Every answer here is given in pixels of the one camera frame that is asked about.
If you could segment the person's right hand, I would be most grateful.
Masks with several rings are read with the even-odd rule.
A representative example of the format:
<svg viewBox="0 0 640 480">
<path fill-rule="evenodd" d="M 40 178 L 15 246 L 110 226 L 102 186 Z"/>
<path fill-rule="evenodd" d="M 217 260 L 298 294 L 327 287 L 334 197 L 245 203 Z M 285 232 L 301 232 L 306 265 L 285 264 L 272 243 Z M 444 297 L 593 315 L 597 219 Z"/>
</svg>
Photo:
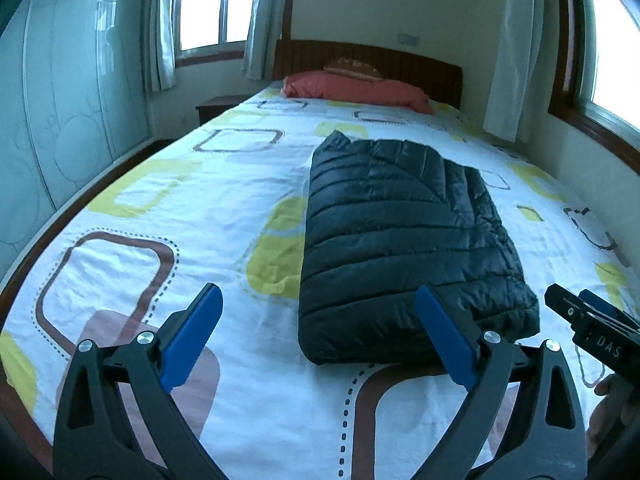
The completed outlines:
<svg viewBox="0 0 640 480">
<path fill-rule="evenodd" d="M 592 412 L 586 431 L 587 453 L 593 458 L 599 446 L 619 419 L 627 426 L 639 411 L 639 399 L 634 396 L 634 386 L 620 375 L 609 374 L 594 388 L 602 400 Z"/>
</svg>

